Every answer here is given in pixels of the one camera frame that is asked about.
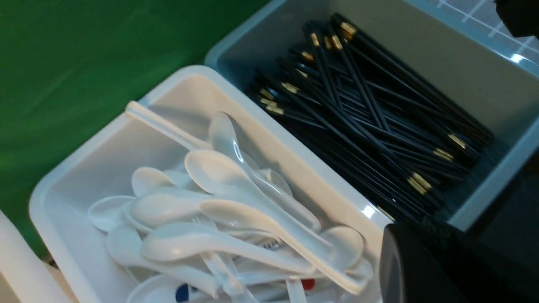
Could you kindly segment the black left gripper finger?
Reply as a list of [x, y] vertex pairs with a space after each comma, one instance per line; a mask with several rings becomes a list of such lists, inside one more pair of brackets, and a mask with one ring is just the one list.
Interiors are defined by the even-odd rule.
[[538, 275], [445, 222], [393, 222], [383, 231], [384, 303], [537, 303]]

